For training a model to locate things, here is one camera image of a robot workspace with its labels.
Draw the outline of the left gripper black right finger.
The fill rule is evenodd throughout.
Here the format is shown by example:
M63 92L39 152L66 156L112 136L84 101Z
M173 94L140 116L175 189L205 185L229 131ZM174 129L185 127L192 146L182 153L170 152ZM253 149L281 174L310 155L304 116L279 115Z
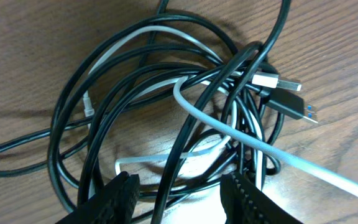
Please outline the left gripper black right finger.
M300 224L238 172L221 176L220 199L228 224Z

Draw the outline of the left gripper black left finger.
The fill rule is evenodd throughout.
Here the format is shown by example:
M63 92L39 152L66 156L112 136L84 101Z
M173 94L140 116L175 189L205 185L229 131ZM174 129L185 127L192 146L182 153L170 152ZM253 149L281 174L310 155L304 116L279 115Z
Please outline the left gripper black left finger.
M97 194L57 224L128 224L140 195L137 174L121 172Z

